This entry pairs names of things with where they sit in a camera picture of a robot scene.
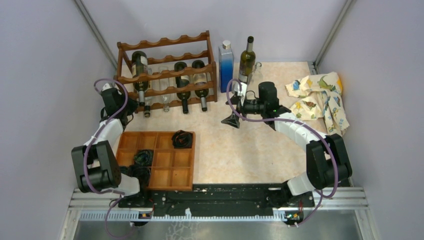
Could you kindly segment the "clear liquor bottle black cap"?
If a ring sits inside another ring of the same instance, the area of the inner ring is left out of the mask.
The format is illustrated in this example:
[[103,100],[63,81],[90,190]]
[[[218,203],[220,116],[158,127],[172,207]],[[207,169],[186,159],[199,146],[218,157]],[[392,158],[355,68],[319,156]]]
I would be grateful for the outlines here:
[[[148,82],[147,89],[144,91],[146,94],[147,91],[152,89],[151,81]],[[149,118],[151,116],[151,105],[152,105],[152,96],[145,96],[144,97],[144,108],[143,108],[143,114],[145,118]]]

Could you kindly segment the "clear square glass bottle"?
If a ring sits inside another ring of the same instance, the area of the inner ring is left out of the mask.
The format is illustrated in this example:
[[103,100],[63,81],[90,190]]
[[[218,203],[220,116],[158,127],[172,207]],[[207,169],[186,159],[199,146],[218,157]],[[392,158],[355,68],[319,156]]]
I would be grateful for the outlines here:
[[[167,66],[160,66],[158,68],[158,71],[160,73],[162,73],[163,71],[168,71],[169,68]],[[165,91],[168,87],[170,86],[170,79],[169,78],[161,78],[159,80],[159,90],[160,91]],[[170,110],[170,95],[169,94],[162,94],[161,95],[161,100],[162,100],[162,104],[163,104],[163,111],[164,112],[169,112]]]

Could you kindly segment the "dark bottle brown label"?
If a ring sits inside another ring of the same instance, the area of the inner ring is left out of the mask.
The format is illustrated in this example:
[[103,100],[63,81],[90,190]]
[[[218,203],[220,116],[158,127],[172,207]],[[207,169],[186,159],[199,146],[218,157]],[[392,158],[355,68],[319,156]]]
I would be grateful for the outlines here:
[[[131,56],[131,72],[132,77],[136,78],[140,74],[148,73],[148,59],[143,51],[135,51]],[[133,83],[133,88],[138,95],[138,103],[140,106],[145,106],[145,92],[149,87],[148,81],[140,81]]]

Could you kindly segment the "green wine bottle dark label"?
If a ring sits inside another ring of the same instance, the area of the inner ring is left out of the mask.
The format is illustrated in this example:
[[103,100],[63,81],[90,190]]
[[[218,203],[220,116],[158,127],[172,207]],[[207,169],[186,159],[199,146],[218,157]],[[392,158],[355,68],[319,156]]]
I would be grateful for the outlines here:
[[[191,67],[194,69],[201,69],[205,67],[205,63],[202,60],[195,60]],[[197,73],[193,75],[193,82],[196,86],[203,86],[208,83],[207,74],[206,73]],[[209,94],[209,89],[198,89],[194,91],[196,96],[200,99],[201,110],[206,112],[208,110],[207,107],[207,96]]]

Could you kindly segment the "green wine bottle white label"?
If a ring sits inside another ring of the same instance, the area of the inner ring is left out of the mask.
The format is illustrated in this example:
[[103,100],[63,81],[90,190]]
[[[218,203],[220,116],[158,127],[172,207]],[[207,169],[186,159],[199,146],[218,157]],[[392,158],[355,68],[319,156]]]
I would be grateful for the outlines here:
[[[183,61],[176,62],[174,64],[174,70],[176,72],[182,71],[187,67],[187,64]],[[190,77],[188,75],[176,76],[175,83],[177,88],[184,88],[190,84]],[[178,92],[177,97],[181,100],[183,114],[189,113],[188,100],[191,97],[190,91]]]

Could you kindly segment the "tall green wine bottle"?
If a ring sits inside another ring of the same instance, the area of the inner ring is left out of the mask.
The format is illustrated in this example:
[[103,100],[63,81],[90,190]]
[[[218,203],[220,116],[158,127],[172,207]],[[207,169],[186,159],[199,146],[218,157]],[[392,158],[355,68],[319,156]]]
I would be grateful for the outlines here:
[[253,71],[256,62],[256,54],[253,51],[254,37],[247,38],[246,49],[240,55],[238,79],[243,83],[249,82],[249,75]]

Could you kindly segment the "clear tall glass bottle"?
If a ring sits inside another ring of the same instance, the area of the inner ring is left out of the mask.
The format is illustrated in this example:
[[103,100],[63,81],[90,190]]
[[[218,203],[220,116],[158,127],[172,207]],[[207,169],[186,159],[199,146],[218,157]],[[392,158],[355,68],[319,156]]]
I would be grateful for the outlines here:
[[248,76],[248,84],[252,84],[254,82],[261,82],[263,79],[262,74],[262,66],[263,64],[261,62],[256,62],[252,72]]

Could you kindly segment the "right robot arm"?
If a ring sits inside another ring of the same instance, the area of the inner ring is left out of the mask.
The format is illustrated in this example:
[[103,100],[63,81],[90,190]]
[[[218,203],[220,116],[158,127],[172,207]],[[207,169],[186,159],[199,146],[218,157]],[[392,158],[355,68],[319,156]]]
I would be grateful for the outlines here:
[[280,104],[278,91],[271,81],[258,85],[258,97],[247,99],[247,84],[232,79],[226,87],[226,94],[234,92],[236,103],[230,103],[232,114],[222,120],[223,124],[240,127],[240,120],[251,122],[248,115],[260,115],[257,122],[265,123],[281,133],[306,153],[306,171],[283,183],[281,199],[287,206],[295,206],[302,194],[332,187],[326,195],[331,198],[340,181],[353,174],[347,149],[341,135],[328,135],[298,119],[287,107]]

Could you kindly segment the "blue square glass bottle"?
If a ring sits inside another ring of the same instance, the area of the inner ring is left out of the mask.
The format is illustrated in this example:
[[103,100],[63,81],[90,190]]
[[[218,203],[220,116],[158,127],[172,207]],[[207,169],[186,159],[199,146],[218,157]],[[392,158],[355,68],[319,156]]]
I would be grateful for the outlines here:
[[231,42],[224,40],[218,48],[218,66],[219,66],[219,87],[220,92],[227,91],[227,85],[233,78],[234,54],[231,48]]

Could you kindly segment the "wooden wine rack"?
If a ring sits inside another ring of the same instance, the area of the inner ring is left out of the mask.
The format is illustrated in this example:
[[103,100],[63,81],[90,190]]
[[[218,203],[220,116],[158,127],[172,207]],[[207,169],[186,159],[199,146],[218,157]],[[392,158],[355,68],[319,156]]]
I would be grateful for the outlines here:
[[[152,74],[149,74],[148,72],[140,74],[136,78],[129,78],[122,75],[122,69],[123,69],[123,62],[126,63],[127,67],[132,70],[132,59],[130,59],[127,55],[127,51],[138,51],[138,50],[144,50],[149,48],[156,48],[156,47],[165,47],[165,46],[174,46],[174,45],[181,45],[181,44],[188,44],[188,43],[195,43],[195,42],[202,42],[205,41],[207,45],[207,49],[203,50],[202,52],[198,54],[193,54],[190,52],[186,52],[181,56],[173,56],[173,55],[167,55],[164,58],[156,59],[149,57],[147,58],[148,66],[151,65],[158,65],[158,64],[164,64],[164,63],[177,63],[177,62],[184,62],[185,60],[197,60],[202,58],[208,58],[208,64],[205,65],[203,68],[193,68],[191,66],[187,66],[184,70],[181,71],[175,71],[174,69],[171,70],[165,70],[162,73],[160,72],[154,72]],[[136,82],[149,82],[149,81],[156,81],[160,80],[162,78],[175,78],[177,76],[189,76],[193,77],[195,74],[201,74],[205,73],[207,77],[210,77],[210,81],[207,81],[207,84],[203,86],[196,86],[194,83],[190,83],[186,87],[177,88],[177,86],[169,86],[165,91],[160,90],[148,90],[145,93],[145,97],[155,97],[155,96],[161,96],[163,94],[177,94],[180,92],[194,92],[195,90],[201,90],[201,89],[211,89],[213,90],[213,94],[208,95],[206,97],[206,102],[217,102],[218,101],[218,81],[217,81],[217,64],[214,58],[214,54],[212,51],[212,44],[211,44],[211,37],[210,32],[208,30],[200,33],[198,36],[188,36],[188,35],[181,35],[178,39],[169,39],[167,37],[163,37],[157,42],[150,42],[148,40],[142,40],[138,44],[131,45],[128,43],[117,43],[118,47],[118,61],[117,61],[117,70],[116,75],[114,76],[114,79],[118,81],[119,83],[123,85],[127,84],[133,84]],[[188,106],[193,104],[200,104],[201,100],[198,97],[190,97],[188,99]],[[178,107],[182,106],[182,101],[180,99],[173,100],[169,102],[170,107]]]

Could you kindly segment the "wooden compartment tray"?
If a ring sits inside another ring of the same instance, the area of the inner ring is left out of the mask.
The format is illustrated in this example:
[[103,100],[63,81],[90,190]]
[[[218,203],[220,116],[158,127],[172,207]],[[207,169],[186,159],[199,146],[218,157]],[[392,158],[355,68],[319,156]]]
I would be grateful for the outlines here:
[[193,187],[196,135],[189,148],[174,148],[172,131],[128,131],[122,133],[116,151],[120,166],[135,163],[141,150],[152,150],[147,188],[160,191],[191,191]]

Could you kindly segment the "dinosaur print cloth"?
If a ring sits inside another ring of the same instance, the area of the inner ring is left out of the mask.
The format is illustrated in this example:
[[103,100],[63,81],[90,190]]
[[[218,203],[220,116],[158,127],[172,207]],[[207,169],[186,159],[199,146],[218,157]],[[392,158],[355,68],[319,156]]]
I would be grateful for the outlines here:
[[339,75],[308,75],[285,85],[287,95],[298,100],[289,108],[302,121],[322,118],[326,132],[343,136],[350,126],[342,101],[343,86]]

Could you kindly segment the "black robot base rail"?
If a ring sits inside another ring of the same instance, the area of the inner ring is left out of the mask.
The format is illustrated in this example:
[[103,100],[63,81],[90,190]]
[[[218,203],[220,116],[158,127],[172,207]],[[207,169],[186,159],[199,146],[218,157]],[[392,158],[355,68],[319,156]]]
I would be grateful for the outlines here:
[[119,208],[153,208],[155,217],[271,216],[273,209],[314,207],[312,192],[292,196],[282,183],[194,184],[192,190],[142,190],[124,197]]

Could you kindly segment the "aluminium corner frame post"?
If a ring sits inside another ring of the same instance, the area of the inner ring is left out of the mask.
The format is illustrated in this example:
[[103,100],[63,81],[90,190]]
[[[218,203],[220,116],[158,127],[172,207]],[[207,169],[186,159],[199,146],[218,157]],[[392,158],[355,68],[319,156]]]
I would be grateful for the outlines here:
[[334,22],[334,24],[332,25],[321,49],[319,50],[316,59],[313,61],[313,64],[315,66],[315,69],[318,71],[318,68],[320,66],[320,64],[322,63],[325,55],[327,54],[327,51],[330,47],[330,45],[332,44],[333,40],[336,37],[336,34],[338,33],[344,19],[346,18],[347,14],[349,13],[351,7],[355,4],[355,0],[345,0],[344,4],[339,12],[339,14],[337,15],[337,18]]
[[116,70],[118,68],[118,61],[115,58],[111,48],[108,46],[105,38],[103,37],[102,33],[100,32],[96,22],[94,21],[93,17],[91,16],[88,8],[86,7],[83,0],[72,0],[75,7],[80,12],[82,18],[84,19],[85,23],[87,24],[90,32],[93,34],[94,38],[96,39],[99,47],[101,48],[102,52],[108,59],[108,61],[111,63],[111,65]]

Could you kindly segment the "aluminium corner frame post left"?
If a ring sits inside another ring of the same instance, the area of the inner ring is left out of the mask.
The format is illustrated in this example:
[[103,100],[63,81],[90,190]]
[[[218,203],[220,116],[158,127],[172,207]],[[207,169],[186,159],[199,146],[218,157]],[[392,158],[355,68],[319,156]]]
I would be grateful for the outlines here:
[[115,58],[111,48],[108,46],[105,38],[103,37],[102,33],[100,32],[96,22],[94,21],[93,17],[91,16],[88,8],[86,7],[83,0],[72,0],[75,7],[80,12],[82,18],[84,19],[85,23],[87,24],[90,32],[93,34],[94,38],[96,39],[99,47],[101,48],[102,52],[108,59],[108,61],[111,63],[111,65],[116,70],[118,68],[118,61]]

